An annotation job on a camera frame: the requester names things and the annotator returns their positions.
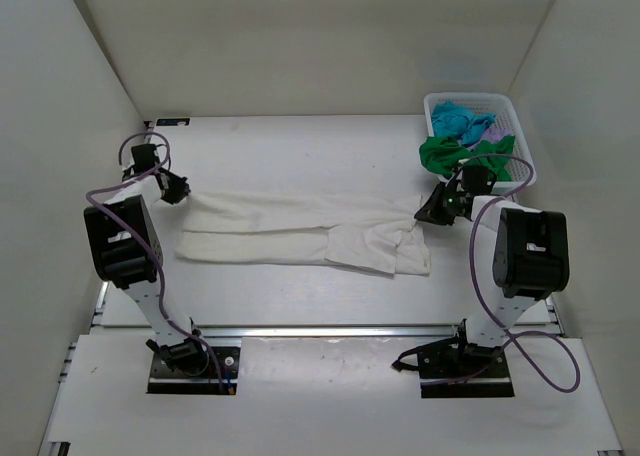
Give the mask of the white t shirt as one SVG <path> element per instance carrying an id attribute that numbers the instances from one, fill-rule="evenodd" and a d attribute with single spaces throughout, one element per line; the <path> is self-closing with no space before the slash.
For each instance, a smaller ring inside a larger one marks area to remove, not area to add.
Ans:
<path id="1" fill-rule="evenodd" d="M 214 264 L 427 276 L 430 250 L 414 218 L 421 204 L 419 195 L 196 193 L 175 254 Z"/>

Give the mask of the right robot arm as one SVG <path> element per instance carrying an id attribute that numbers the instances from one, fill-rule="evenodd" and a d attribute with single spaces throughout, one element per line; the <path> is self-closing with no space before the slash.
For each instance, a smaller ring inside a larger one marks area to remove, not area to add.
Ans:
<path id="1" fill-rule="evenodd" d="M 492 193 L 497 176 L 484 166 L 466 166 L 440 182 L 414 218 L 451 226 L 458 218 L 473 223 L 472 234 L 484 226 L 496 234 L 491 297 L 479 297 L 482 311 L 460 323 L 449 367 L 471 376 L 498 358 L 508 332 L 537 302 L 563 290 L 569 280 L 566 217 L 560 212 L 534 210 Z"/>

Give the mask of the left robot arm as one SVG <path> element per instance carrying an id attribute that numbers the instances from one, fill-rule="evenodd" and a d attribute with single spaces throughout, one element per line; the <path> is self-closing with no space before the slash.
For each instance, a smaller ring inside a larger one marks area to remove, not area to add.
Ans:
<path id="1" fill-rule="evenodd" d="M 185 177 L 163 167 L 155 145 L 137 145 L 131 152 L 133 164 L 111 198 L 99 203 L 96 190 L 87 194 L 83 217 L 94 267 L 145 316 L 154 332 L 147 341 L 154 355 L 168 369 L 196 377 L 212 365 L 211 356 L 193 320 L 167 295 L 163 251 L 150 214 L 158 201 L 181 203 L 190 187 Z"/>

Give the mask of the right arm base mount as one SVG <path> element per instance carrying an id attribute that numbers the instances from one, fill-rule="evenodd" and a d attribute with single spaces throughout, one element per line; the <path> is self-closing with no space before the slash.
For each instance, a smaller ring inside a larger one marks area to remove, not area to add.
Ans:
<path id="1" fill-rule="evenodd" d="M 456 335 L 402 352 L 391 367 L 417 372 L 422 399 L 512 398 L 515 390 L 500 348 L 477 351 Z"/>

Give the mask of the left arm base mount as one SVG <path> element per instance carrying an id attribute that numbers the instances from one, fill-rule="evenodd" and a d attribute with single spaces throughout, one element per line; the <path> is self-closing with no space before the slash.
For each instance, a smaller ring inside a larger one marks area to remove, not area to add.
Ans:
<path id="1" fill-rule="evenodd" d="M 241 346 L 223 343 L 213 346 L 215 358 L 200 343 L 187 338 L 172 347 L 146 341 L 153 357 L 147 392 L 160 395 L 217 395 L 237 393 Z"/>

